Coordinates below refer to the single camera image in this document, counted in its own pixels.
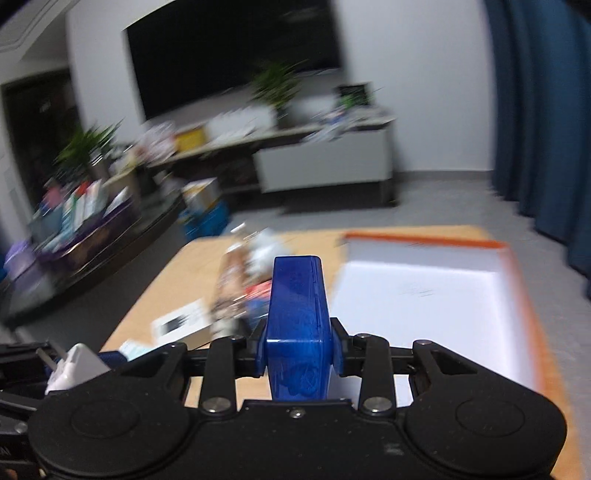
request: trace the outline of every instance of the white tray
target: white tray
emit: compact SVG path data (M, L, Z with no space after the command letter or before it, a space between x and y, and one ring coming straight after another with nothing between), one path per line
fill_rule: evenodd
M518 267L500 242L349 235L330 315L350 335L372 333L392 346L429 339L517 383L539 390L531 306ZM331 378L329 398L356 403L361 379ZM395 377L398 406L412 403Z

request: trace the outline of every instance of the white wall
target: white wall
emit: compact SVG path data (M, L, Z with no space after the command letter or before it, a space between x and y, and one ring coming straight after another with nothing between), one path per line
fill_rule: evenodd
M144 124L123 30L171 0L82 0L67 19L77 101L86 125L123 119L132 140ZM482 0L333 0L346 79L372 81L397 117L406 170L490 170L494 80ZM339 75L306 82L300 115L328 108ZM208 99L163 116L184 125L243 105L248 92Z
M27 30L17 48L0 53L0 85L39 73L68 67L64 58L24 58L36 39L77 0L56 0L36 24ZM0 102L0 247L28 238L27 223L33 210L21 182L12 154L4 109Z

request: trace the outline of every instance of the screw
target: screw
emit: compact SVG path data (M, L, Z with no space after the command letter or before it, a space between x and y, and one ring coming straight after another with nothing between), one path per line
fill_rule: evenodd
M392 408L392 402L384 397L370 397L363 402L368 413L384 413Z
M228 410L232 406L227 398L212 397L203 402L202 408L209 413L221 413Z
M306 411L303 408L294 408L290 411L290 417L292 419L300 419L306 415Z
M28 427L27 427L27 424L26 424L26 423L24 423L23 421L20 421L20 422L18 422L18 423L17 423L17 424L14 426L14 430L15 430L15 432L17 432L17 433L21 433L21 434L23 434L23 433L26 433L26 432L27 432L27 429L28 429Z

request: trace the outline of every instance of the black tv screen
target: black tv screen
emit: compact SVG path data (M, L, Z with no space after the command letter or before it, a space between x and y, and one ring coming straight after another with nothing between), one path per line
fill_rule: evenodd
M246 85L269 61L340 67L331 0L175 0L127 29L147 119Z

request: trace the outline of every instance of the blue gripper pad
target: blue gripper pad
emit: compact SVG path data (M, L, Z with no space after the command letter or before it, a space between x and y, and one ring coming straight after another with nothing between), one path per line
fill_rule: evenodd
M326 399L332 333L318 257L277 257L267 320L273 400Z

